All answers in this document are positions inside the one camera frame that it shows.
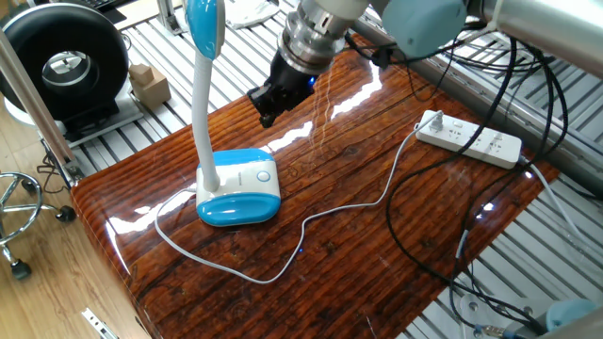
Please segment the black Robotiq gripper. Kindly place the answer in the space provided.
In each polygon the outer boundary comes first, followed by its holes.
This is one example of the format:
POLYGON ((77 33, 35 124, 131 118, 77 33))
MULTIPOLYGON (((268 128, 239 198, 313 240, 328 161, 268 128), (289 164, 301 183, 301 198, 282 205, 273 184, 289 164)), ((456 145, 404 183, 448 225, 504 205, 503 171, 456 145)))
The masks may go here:
POLYGON ((271 127, 286 111, 310 97, 318 80, 316 74, 302 73, 291 67, 280 53, 270 64, 269 77, 263 87, 250 89, 247 96, 260 114, 260 124, 271 127))

